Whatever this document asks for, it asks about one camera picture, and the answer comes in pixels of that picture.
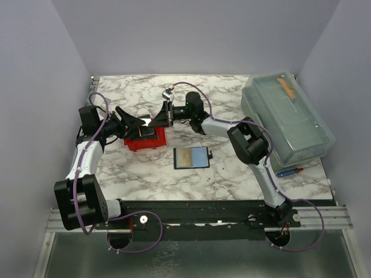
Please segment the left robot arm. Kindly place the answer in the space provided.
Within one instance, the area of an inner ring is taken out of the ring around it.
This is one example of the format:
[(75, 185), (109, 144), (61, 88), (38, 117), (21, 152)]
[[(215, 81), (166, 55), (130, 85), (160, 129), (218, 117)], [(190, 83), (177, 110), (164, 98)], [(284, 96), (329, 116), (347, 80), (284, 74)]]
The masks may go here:
[(109, 221), (117, 229), (128, 224), (128, 214), (122, 202), (106, 200), (96, 178), (99, 160), (107, 145), (107, 138), (126, 139), (133, 135), (145, 121), (129, 115), (120, 107), (115, 112), (99, 118), (97, 107), (88, 105), (79, 109), (83, 135), (76, 141), (76, 157), (70, 172), (54, 185), (54, 194), (66, 230)]

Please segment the black leather card holder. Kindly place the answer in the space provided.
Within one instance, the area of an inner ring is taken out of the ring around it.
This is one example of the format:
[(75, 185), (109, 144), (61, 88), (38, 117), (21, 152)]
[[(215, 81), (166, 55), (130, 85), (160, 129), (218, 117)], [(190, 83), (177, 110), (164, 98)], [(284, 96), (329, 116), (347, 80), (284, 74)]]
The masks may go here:
[(176, 167), (176, 149), (173, 149), (173, 167), (175, 170), (186, 169), (205, 169), (210, 167), (210, 160), (213, 159), (212, 151), (208, 147), (192, 147), (191, 149), (191, 167), (190, 168), (177, 168)]

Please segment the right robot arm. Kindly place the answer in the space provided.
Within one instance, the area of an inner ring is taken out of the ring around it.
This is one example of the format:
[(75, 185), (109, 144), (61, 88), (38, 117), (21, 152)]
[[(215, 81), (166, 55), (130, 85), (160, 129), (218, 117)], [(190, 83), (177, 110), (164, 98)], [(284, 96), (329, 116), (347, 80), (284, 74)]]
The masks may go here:
[(172, 90), (162, 93), (165, 99), (157, 116), (148, 124), (150, 127), (171, 127), (176, 120), (188, 120), (195, 133), (219, 136), (228, 139), (237, 158), (252, 170), (263, 193), (267, 209), (267, 221), (279, 227), (288, 220), (292, 202), (280, 193), (277, 180), (272, 176), (269, 154), (269, 142), (258, 124), (250, 118), (229, 122), (214, 118), (204, 109), (199, 93), (189, 92), (185, 96), (185, 105), (176, 107), (172, 104)]

